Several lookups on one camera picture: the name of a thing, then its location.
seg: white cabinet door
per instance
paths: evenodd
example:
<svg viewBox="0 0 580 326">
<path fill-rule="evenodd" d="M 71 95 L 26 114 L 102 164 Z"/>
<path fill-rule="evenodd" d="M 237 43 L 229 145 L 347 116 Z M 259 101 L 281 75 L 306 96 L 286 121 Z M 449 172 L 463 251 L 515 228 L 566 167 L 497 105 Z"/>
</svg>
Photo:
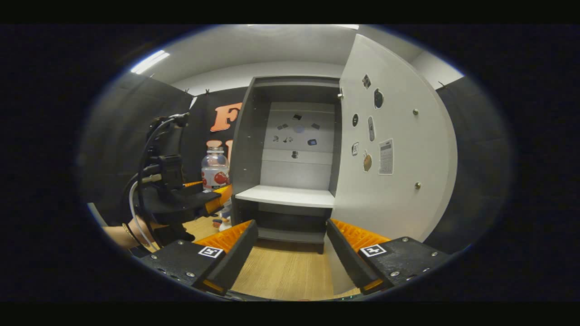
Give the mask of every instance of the white cabinet door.
<svg viewBox="0 0 580 326">
<path fill-rule="evenodd" d="M 342 149 L 332 218 L 391 239 L 424 241 L 455 184 L 457 146 L 445 105 L 413 66 L 362 35 L 340 87 Z M 335 289 L 347 291 L 332 253 L 331 266 Z"/>
</svg>

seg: white cable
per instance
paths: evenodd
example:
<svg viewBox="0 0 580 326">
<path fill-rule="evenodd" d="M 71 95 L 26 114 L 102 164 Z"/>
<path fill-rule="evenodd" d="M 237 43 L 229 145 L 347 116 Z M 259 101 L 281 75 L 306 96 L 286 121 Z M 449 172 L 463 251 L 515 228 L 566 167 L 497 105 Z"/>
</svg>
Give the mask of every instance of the white cable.
<svg viewBox="0 0 580 326">
<path fill-rule="evenodd" d="M 143 232 L 143 229 L 141 229 L 141 225 L 139 225 L 139 220 L 137 220 L 136 217 L 135 217 L 135 206 L 133 206 L 133 193 L 135 192 L 135 188 L 137 188 L 137 181 L 135 181 L 135 183 L 131 187 L 131 190 L 129 191 L 129 207 L 131 208 L 131 215 L 135 219 L 135 222 L 136 222 L 135 224 L 137 224 L 137 228 L 139 229 L 139 232 L 141 232 L 141 235 L 143 236 L 143 238 L 145 238 L 145 240 L 147 241 L 147 243 L 152 248 L 154 248 L 155 250 L 159 250 L 157 247 L 155 247 L 151 243 L 151 241 L 149 241 L 149 239 L 147 238 L 147 236 L 145 236 L 145 232 Z"/>
</svg>

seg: bracelet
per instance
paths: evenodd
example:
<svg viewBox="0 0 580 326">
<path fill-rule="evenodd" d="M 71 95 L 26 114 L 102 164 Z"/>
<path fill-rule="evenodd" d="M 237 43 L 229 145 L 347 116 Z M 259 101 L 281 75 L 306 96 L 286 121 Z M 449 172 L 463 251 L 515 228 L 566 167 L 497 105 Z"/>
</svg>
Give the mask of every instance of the bracelet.
<svg viewBox="0 0 580 326">
<path fill-rule="evenodd" d="M 125 229 L 125 231 L 127 232 L 127 234 L 129 234 L 133 238 L 133 240 L 137 241 L 137 243 L 140 244 L 140 245 L 142 245 L 142 246 L 149 247 L 148 244 L 142 244 L 141 241 L 139 241 L 137 239 L 137 237 L 135 237 L 135 235 L 131 232 L 131 230 L 129 229 L 129 227 L 127 226 L 127 224 L 123 223 L 122 225 L 123 225 L 123 229 Z"/>
</svg>

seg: ceiling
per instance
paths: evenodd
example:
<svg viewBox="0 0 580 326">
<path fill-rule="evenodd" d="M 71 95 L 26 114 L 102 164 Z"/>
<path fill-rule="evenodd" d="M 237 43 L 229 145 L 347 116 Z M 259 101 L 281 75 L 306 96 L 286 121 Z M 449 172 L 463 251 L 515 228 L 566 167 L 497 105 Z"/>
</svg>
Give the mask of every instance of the ceiling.
<svg viewBox="0 0 580 326">
<path fill-rule="evenodd" d="M 306 61 L 344 66 L 356 34 L 382 44 L 407 62 L 423 51 L 371 26 L 358 30 L 332 25 L 218 25 L 165 47 L 171 55 L 143 75 L 167 84 L 242 64 Z"/>
</svg>

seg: orange gripper pad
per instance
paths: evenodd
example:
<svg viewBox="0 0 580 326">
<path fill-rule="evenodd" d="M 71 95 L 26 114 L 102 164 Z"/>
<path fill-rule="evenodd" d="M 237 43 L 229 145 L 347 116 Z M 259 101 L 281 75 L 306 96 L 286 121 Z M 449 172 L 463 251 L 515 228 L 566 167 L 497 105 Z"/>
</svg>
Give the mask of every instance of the orange gripper pad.
<svg viewBox="0 0 580 326">
<path fill-rule="evenodd" d="M 223 230 L 219 233 L 216 233 L 216 234 L 209 236 L 207 238 L 203 238 L 203 239 L 196 241 L 194 243 L 199 244 L 199 245 L 223 249 L 226 253 L 228 253 L 232 249 L 232 247 L 235 245 L 235 243 L 238 241 L 240 236 L 248 228 L 251 221 L 252 220 L 249 220 L 247 222 L 238 224 L 238 225 L 233 226 L 227 230 Z"/>
<path fill-rule="evenodd" d="M 338 227 L 342 233 L 342 236 L 345 237 L 346 241 L 348 241 L 356 253 L 358 253 L 361 248 L 391 241 L 389 238 L 367 231 L 365 229 L 361 229 L 358 226 L 354 226 L 352 224 L 341 222 L 335 219 L 331 219 L 331 221 L 333 221 L 334 224 Z"/>
</svg>

